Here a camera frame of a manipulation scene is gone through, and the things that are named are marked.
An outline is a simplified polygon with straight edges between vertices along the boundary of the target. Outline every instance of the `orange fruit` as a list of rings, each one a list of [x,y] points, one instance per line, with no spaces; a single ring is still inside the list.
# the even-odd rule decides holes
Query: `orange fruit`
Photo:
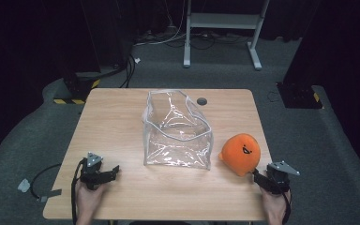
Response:
[[[239,176],[253,172],[260,161],[260,146],[253,136],[240,133],[226,141],[218,154],[232,171]]]

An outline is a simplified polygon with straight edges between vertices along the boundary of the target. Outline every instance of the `white metal frame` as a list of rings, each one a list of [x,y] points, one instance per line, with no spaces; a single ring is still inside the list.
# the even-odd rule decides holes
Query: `white metal frame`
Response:
[[[262,11],[259,15],[244,14],[218,14],[218,13],[191,13],[191,0],[188,0],[187,7],[187,32],[184,48],[184,67],[191,66],[190,32],[191,27],[212,27],[212,28],[233,28],[255,30],[253,39],[247,43],[247,49],[256,70],[262,69],[259,56],[256,53],[256,44],[262,30],[265,12],[270,0],[264,0]]]

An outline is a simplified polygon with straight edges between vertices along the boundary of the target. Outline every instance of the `clear plastic bag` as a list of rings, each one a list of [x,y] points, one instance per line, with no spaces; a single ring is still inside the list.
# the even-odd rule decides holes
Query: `clear plastic bag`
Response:
[[[210,170],[212,129],[189,96],[180,90],[148,93],[144,122],[144,165]]]

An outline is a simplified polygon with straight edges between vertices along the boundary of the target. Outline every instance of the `table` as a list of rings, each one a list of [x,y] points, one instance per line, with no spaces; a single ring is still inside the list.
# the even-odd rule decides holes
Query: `table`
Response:
[[[213,28],[233,28],[255,30],[253,39],[247,43],[247,49],[253,61],[256,70],[262,69],[259,56],[256,52],[256,43],[262,30],[265,12],[267,11],[270,0],[264,0],[262,11],[259,15],[245,14],[224,14],[224,13],[194,13],[191,12],[191,0],[188,0],[187,6],[187,28],[186,43],[184,47],[184,68],[191,66],[191,46],[190,34],[191,27],[213,27]]]
[[[134,220],[264,220],[262,194],[252,174],[239,177],[218,159],[223,144],[249,133],[261,147],[258,165],[265,170],[271,156],[252,93],[245,89],[182,89],[199,106],[212,127],[211,170],[143,165],[142,114],[150,89],[92,90],[52,187],[43,216],[71,219],[70,186],[78,162],[88,152],[103,156],[103,172],[121,172],[103,197],[95,219]]]

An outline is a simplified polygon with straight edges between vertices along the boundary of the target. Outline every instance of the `person's hand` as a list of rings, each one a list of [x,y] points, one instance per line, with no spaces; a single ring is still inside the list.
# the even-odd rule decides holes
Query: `person's hand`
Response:
[[[108,183],[100,185],[97,190],[90,190],[84,182],[78,180],[75,187],[78,206],[77,225],[91,224],[93,215],[100,205],[101,196],[107,186]]]
[[[260,187],[262,191],[262,208],[267,216],[268,224],[277,225],[282,224],[282,219],[285,216],[286,202],[281,194],[274,195],[264,188]],[[291,201],[291,191],[285,192],[288,201]]]

